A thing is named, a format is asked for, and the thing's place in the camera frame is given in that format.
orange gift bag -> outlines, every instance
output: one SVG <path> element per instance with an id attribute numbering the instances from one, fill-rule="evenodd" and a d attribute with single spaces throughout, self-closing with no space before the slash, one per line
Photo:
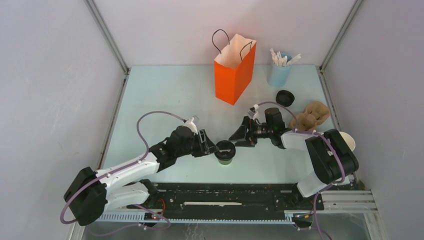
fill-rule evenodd
<path id="1" fill-rule="evenodd" d="M 214 43 L 214 35 L 218 31 L 223 31 L 228 38 L 228 45 L 222 50 Z M 213 64 L 215 96 L 234 105 L 252 81 L 256 41 L 239 34 L 234 35 L 230 40 L 224 30 L 218 29 L 212 35 L 212 44 L 219 51 Z"/>

white table surface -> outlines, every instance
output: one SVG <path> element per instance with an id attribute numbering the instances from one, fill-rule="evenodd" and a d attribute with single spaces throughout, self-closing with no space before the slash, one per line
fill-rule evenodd
<path id="1" fill-rule="evenodd" d="M 124 90 L 118 115 L 103 168 L 112 167 L 141 155 L 146 149 L 136 131 L 138 118 L 150 111 L 168 111 L 185 119 L 200 118 L 198 129 L 205 129 L 209 138 L 217 143 L 228 139 L 240 126 L 243 116 L 253 104 L 275 101 L 280 89 L 294 94 L 289 107 L 295 114 L 303 111 L 311 101 L 327 105 L 314 65 L 294 65 L 283 88 L 267 84 L 268 65 L 256 65 L 253 78 L 244 93 L 232 106 L 215 98 L 213 65 L 187 66 L 133 66 Z M 261 122 L 267 104 L 259 108 Z M 281 109 L 288 124 L 289 113 Z M 140 130 L 149 146 L 164 138 L 182 122 L 169 115 L 154 114 L 140 123 Z M 334 128 L 331 117 L 318 131 Z M 146 178 L 153 182 L 175 183 L 296 183 L 312 172 L 307 152 L 279 149 L 269 139 L 259 139 L 254 148 L 238 147 L 229 165 L 221 165 L 214 154 L 194 158 L 178 158 L 176 164 Z"/>

bag handle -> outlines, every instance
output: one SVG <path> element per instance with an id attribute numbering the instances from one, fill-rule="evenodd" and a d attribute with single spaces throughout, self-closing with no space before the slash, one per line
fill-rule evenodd
<path id="1" fill-rule="evenodd" d="M 250 44 L 250 49 L 249 49 L 249 51 L 250 50 L 252 50 L 252 42 L 253 41 L 250 41 L 248 44 L 246 44 L 246 45 L 244 45 L 244 47 L 240 50 L 240 59 L 243 61 L 243 58 L 242 58 L 242 51 L 243 51 L 243 49 L 245 49 L 245 47 L 247 46 L 247 45 L 249 45 Z"/>
<path id="2" fill-rule="evenodd" d="M 214 43 L 214 35 L 215 35 L 218 31 L 223 31 L 223 32 L 225 33 L 226 38 L 228 39 L 228 45 L 230 45 L 230 38 L 228 37 L 228 34 L 227 34 L 224 30 L 222 30 L 222 29 L 218 29 L 218 30 L 216 30 L 216 31 L 212 34 L 212 44 L 213 44 L 213 46 L 214 46 L 216 49 L 218 49 L 219 54 L 222 54 L 221 50 L 220 50 L 220 49 L 219 49 L 219 48 L 215 45 L 215 43 Z"/>

light blue container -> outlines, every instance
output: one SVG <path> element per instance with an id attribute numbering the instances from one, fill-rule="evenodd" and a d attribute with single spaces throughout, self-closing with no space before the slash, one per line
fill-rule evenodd
<path id="1" fill-rule="evenodd" d="M 284 58 L 284 56 L 287 56 L 287 62 L 292 60 L 292 56 L 288 53 L 281 53 L 281 56 Z M 267 82 L 269 85 L 275 87 L 275 88 L 281 88 L 286 84 L 287 77 L 289 76 L 290 69 L 292 68 L 292 65 L 290 66 L 277 66 L 274 62 L 271 63 L 272 69 L 271 73 L 269 74 L 269 77 L 267 79 Z"/>

wall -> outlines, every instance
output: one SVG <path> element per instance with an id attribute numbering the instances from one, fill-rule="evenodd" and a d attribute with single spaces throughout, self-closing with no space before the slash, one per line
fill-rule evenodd
<path id="1" fill-rule="evenodd" d="M 326 70 L 389 239 L 421 239 L 424 1 L 365 1 Z"/>
<path id="2" fill-rule="evenodd" d="M 97 0 L 117 45 L 133 65 L 211 65 L 211 37 L 257 40 L 255 62 L 271 62 L 270 48 L 302 54 L 320 65 L 354 0 Z M 215 35 L 221 49 L 226 36 Z"/>
<path id="3" fill-rule="evenodd" d="M 65 239 L 63 194 L 100 158 L 123 73 L 82 0 L 3 0 L 0 23 L 1 239 Z"/>

